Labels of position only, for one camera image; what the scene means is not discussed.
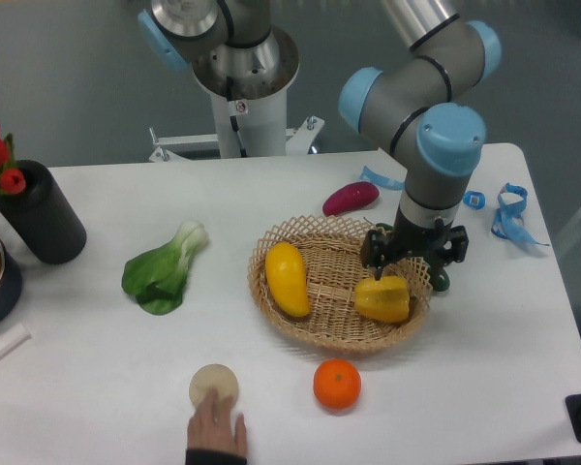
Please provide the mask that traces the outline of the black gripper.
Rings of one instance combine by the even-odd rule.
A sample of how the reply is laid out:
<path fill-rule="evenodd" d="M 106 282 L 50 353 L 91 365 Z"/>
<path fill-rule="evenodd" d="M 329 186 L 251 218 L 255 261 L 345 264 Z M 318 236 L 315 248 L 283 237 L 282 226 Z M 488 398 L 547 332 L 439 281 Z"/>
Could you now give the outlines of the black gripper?
<path fill-rule="evenodd" d="M 430 228 L 424 228 L 398 208 L 389 234 L 375 229 L 366 233 L 359 252 L 362 266 L 380 281 L 388 265 L 406 258 L 431 258 L 431 264 L 435 265 L 462 263 L 466 259 L 469 237 L 464 226 L 451 227 L 452 224 L 452 218 L 445 222 L 437 217 Z"/>

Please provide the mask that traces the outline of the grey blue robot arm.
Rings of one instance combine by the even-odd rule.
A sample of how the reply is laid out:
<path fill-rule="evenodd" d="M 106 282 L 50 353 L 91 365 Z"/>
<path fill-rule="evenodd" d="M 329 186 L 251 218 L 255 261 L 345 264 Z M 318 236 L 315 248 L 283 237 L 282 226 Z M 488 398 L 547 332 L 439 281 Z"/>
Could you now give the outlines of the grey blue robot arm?
<path fill-rule="evenodd" d="M 412 60 L 399 72 L 355 72 L 338 110 L 347 124 L 407 172 L 390 232 L 368 232 L 360 251 L 376 274 L 421 257 L 434 268 L 465 259 L 469 240 L 454 217 L 486 138 L 482 118 L 456 98 L 499 65 L 496 33 L 463 20 L 447 1 L 386 1 Z M 225 158 L 286 152 L 287 90 L 297 47 L 271 21 L 266 1 L 151 1 L 141 34 L 171 69 L 191 69 L 209 94 Z"/>

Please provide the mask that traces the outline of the person's hand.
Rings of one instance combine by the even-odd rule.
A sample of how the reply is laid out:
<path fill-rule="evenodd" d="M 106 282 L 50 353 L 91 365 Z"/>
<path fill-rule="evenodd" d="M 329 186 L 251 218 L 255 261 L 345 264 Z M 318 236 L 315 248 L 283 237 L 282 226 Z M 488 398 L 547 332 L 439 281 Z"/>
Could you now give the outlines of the person's hand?
<path fill-rule="evenodd" d="M 225 397 L 218 403 L 219 395 L 211 388 L 196 407 L 187 426 L 187 449 L 248 456 L 247 428 L 244 416 L 239 414 L 231 425 L 233 398 Z"/>

